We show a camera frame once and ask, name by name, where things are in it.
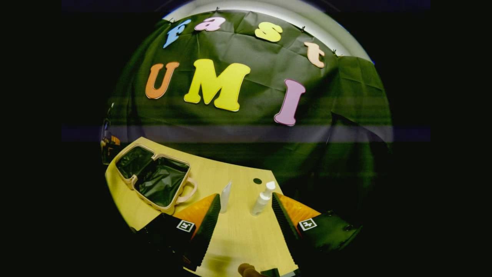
white wall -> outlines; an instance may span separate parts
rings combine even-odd
[[[260,12],[285,20],[299,28],[305,26],[306,32],[322,41],[330,49],[336,49],[337,55],[343,54],[371,60],[357,40],[340,24],[323,11],[300,0],[195,0],[174,10],[164,19],[180,20],[193,14],[213,11],[217,7],[222,10],[239,9]]]

wooden table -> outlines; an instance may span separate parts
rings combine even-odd
[[[237,268],[241,263],[254,265],[257,271],[278,268],[280,275],[297,269],[271,204],[259,216],[254,217],[249,213],[267,182],[275,181],[275,192],[282,193],[271,171],[197,157],[145,138],[139,138],[134,143],[141,143],[158,153],[191,164],[191,177],[196,181],[198,189],[188,201],[177,205],[175,212],[213,193],[221,193],[232,180],[227,212],[219,214],[209,248],[196,274],[203,277],[239,276]],[[262,180],[262,183],[254,183],[254,178]],[[106,170],[106,180],[116,206],[130,227],[140,230],[160,214],[160,211],[144,203],[135,191],[125,185],[118,175],[115,160]],[[187,185],[182,195],[190,191]]]

foam letter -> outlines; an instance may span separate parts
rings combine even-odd
[[[209,32],[217,31],[218,29],[220,29],[220,25],[222,25],[222,23],[224,22],[225,22],[225,18],[223,17],[207,18],[202,23],[195,26],[195,30],[197,31],[207,30]]]
[[[178,62],[170,62],[166,64],[166,74],[164,75],[164,79],[162,80],[162,84],[160,88],[155,89],[155,79],[157,78],[157,74],[159,74],[159,70],[161,70],[164,65],[156,64],[151,67],[151,74],[149,75],[149,79],[147,80],[147,85],[145,86],[145,95],[147,95],[150,99],[158,99],[166,93],[167,87],[169,86],[169,81],[171,80],[171,76],[173,75],[174,69],[180,65]]]
[[[286,79],[285,85],[287,86],[287,92],[283,99],[282,108],[280,108],[280,112],[275,115],[274,120],[283,125],[294,126],[294,124],[296,124],[294,114],[296,114],[301,94],[306,92],[306,88],[291,79]]]
[[[191,81],[189,91],[184,96],[184,100],[190,103],[200,102],[198,91],[202,87],[203,102],[209,104],[220,91],[219,97],[214,101],[214,105],[221,109],[238,111],[239,89],[243,79],[250,72],[250,68],[243,64],[230,64],[219,77],[215,74],[214,62],[208,59],[196,60],[193,64],[196,67],[195,75]]]
[[[176,27],[172,28],[168,33],[167,33],[167,41],[166,41],[166,44],[164,45],[163,48],[166,48],[167,45],[173,43],[174,41],[176,41],[176,39],[178,39],[178,34],[181,34],[183,32],[183,30],[185,29],[185,25],[190,23],[191,22],[191,19],[188,19],[182,23],[180,23],[179,25],[177,25]]]
[[[307,46],[307,58],[309,59],[309,61],[319,67],[319,68],[323,68],[325,67],[325,64],[319,60],[319,55],[321,56],[325,56],[325,52],[321,51],[319,49],[319,46],[318,44],[316,43],[312,43],[312,42],[304,42],[304,45]]]
[[[281,36],[279,33],[282,32],[282,27],[275,25],[270,22],[262,22],[258,25],[259,29],[254,30],[254,34],[262,39],[269,41],[279,41]]]

pink basket handle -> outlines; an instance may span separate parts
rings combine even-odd
[[[185,196],[179,196],[178,199],[176,200],[176,203],[177,204],[183,203],[184,201],[188,200],[196,192],[196,189],[197,189],[198,186],[196,185],[195,181],[192,178],[188,178],[188,179],[186,179],[186,182],[193,184],[193,190],[189,194],[187,194]]]

letter f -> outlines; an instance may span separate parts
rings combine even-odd
[[[183,30],[185,29],[185,24],[188,24],[191,22],[191,19],[188,19],[181,24],[177,25],[176,27],[172,28],[168,33],[167,33],[167,41],[166,44],[164,45],[163,48],[166,48],[169,44],[173,43],[178,39],[178,34],[181,34]]]

